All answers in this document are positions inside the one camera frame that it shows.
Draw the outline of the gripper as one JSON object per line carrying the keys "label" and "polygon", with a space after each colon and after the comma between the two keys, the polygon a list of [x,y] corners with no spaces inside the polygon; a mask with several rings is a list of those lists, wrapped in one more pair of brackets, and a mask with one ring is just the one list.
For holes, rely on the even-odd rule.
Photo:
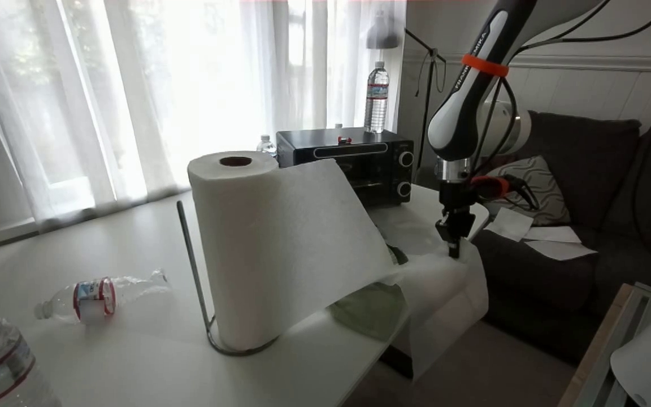
{"label": "gripper", "polygon": [[[450,258],[460,258],[462,240],[468,238],[473,220],[467,219],[470,207],[478,202],[477,193],[468,182],[440,182],[439,202],[442,205],[442,220],[437,220],[436,230],[448,247]],[[454,224],[455,236],[448,223]]]}

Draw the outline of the white paper towel roll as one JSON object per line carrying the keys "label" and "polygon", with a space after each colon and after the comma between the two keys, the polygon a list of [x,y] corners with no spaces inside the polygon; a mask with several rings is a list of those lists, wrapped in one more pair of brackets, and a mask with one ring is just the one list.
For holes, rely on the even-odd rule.
{"label": "white paper towel roll", "polygon": [[478,249],[450,258],[413,204],[367,210],[332,159],[280,169],[256,151],[188,164],[215,323],[227,348],[265,344],[375,282],[400,278],[418,378],[488,311]]}

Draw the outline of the green towel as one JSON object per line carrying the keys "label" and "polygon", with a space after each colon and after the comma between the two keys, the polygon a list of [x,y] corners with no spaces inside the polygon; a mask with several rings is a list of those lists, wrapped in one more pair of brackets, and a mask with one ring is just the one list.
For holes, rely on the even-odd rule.
{"label": "green towel", "polygon": [[390,343],[401,330],[401,314],[406,301],[400,278],[375,282],[327,307],[335,322],[357,334]]}

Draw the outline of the white paper sheet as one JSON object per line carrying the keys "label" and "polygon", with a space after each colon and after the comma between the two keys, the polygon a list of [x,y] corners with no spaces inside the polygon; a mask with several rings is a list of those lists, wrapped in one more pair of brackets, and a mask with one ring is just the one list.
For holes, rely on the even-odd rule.
{"label": "white paper sheet", "polygon": [[553,227],[531,227],[525,240],[551,241],[556,243],[581,243],[574,230],[566,225]]}
{"label": "white paper sheet", "polygon": [[527,241],[526,245],[545,257],[552,258],[556,261],[568,261],[597,253],[595,250],[589,249],[581,243],[533,240]]}
{"label": "white paper sheet", "polygon": [[485,230],[518,243],[526,237],[533,223],[532,217],[501,207],[495,219],[485,227]]}

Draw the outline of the patterned grey cushion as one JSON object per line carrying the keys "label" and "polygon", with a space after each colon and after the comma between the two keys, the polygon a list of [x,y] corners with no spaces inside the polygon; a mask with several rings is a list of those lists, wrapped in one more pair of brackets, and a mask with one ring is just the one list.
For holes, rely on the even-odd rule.
{"label": "patterned grey cushion", "polygon": [[533,225],[538,227],[571,222],[563,193],[546,160],[540,155],[505,164],[492,170],[488,175],[496,177],[511,175],[524,180],[535,196],[538,206],[536,210],[530,209],[522,196],[511,192],[506,198],[485,203],[491,218],[495,218],[501,208],[506,208],[532,218]]}

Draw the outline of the toaster oven door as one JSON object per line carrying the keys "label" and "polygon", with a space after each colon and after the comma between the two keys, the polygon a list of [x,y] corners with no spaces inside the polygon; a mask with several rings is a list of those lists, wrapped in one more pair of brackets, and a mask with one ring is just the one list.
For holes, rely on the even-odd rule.
{"label": "toaster oven door", "polygon": [[374,155],[336,157],[336,164],[364,207],[397,205],[390,167]]}

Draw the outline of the black toaster oven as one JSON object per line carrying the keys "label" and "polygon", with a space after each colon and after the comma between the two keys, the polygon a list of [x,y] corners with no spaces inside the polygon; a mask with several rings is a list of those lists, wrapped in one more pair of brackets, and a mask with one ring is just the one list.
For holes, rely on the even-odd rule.
{"label": "black toaster oven", "polygon": [[280,131],[276,147],[281,168],[334,159],[365,207],[410,201],[414,142],[395,132],[363,127]]}

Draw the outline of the black stand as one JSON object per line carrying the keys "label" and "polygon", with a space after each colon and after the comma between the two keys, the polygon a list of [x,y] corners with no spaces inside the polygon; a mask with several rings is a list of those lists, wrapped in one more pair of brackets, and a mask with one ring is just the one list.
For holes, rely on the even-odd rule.
{"label": "black stand", "polygon": [[421,38],[416,36],[416,34],[414,34],[408,28],[405,28],[405,34],[413,41],[415,41],[417,44],[419,44],[419,46],[423,47],[424,50],[426,50],[426,56],[424,56],[422,67],[419,70],[418,89],[416,90],[415,96],[418,96],[420,92],[420,85],[421,85],[420,78],[423,74],[423,67],[424,65],[426,65],[426,61],[428,61],[429,63],[427,66],[427,80],[426,80],[426,93],[424,94],[423,118],[422,118],[421,132],[420,132],[420,137],[418,142],[418,160],[416,161],[416,167],[415,167],[415,172],[418,172],[422,167],[424,147],[426,146],[427,124],[429,121],[429,110],[431,109],[432,85],[434,82],[435,73],[437,71],[437,61],[441,61],[442,63],[445,64],[445,58],[439,54],[437,48],[429,46],[429,44],[427,44]]}

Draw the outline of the dark grey sofa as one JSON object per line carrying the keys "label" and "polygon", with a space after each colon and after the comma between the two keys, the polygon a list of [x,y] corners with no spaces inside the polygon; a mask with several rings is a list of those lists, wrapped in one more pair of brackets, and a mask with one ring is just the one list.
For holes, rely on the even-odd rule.
{"label": "dark grey sofa", "polygon": [[516,154],[491,165],[545,160],[568,225],[592,253],[558,261],[491,231],[474,238],[492,325],[571,364],[586,353],[623,284],[651,287],[651,129],[636,119],[598,120],[532,112]]}

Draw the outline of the tall clear water bottle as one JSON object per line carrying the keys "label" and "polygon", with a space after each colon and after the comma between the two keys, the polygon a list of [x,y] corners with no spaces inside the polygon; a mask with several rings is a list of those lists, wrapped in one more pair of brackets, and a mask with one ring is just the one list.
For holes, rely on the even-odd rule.
{"label": "tall clear water bottle", "polygon": [[375,62],[367,79],[364,126],[367,131],[381,133],[385,129],[388,112],[390,78],[385,62]]}

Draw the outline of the grey floor lamp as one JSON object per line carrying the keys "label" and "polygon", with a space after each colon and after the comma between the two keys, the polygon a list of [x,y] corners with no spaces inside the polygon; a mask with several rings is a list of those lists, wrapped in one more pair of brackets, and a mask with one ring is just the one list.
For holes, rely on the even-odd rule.
{"label": "grey floor lamp", "polygon": [[391,13],[377,11],[366,34],[366,47],[372,50],[397,49],[401,44],[400,33],[400,26]]}

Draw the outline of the white sheer curtains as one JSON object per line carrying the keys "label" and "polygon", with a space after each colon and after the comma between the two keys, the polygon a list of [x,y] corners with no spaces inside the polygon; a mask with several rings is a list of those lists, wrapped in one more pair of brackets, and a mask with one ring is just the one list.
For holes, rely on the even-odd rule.
{"label": "white sheer curtains", "polygon": [[0,239],[188,187],[199,155],[363,125],[399,0],[0,0]]}

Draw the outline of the crushed clear plastic bottle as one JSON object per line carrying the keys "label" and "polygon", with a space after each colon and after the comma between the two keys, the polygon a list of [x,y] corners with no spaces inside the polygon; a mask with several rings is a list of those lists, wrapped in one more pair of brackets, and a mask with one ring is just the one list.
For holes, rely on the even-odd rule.
{"label": "crushed clear plastic bottle", "polygon": [[38,320],[92,324],[113,317],[119,307],[139,298],[170,291],[170,280],[163,270],[153,271],[148,278],[102,276],[61,288],[36,304],[33,312]]}

